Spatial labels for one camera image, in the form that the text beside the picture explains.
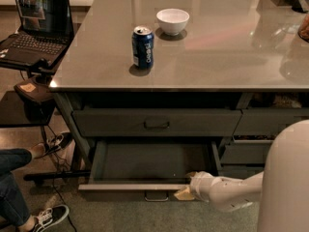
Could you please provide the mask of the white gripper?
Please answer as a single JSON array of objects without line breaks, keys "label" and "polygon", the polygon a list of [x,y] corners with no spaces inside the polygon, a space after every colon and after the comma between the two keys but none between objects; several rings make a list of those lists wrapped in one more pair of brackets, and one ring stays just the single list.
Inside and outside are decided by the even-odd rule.
[{"label": "white gripper", "polygon": [[186,173],[185,178],[191,179],[190,185],[174,193],[178,200],[191,201],[197,198],[211,203],[216,201],[215,186],[222,182],[220,177],[214,177],[208,172],[193,171]]}]

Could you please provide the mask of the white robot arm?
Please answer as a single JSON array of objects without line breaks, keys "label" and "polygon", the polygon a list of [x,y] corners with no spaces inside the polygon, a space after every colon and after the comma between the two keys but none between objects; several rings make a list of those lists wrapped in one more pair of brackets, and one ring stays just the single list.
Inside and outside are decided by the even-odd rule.
[{"label": "white robot arm", "polygon": [[309,121],[292,124],[273,140],[264,170],[247,179],[201,171],[175,193],[206,201],[221,212],[259,204],[257,232],[309,232]]}]

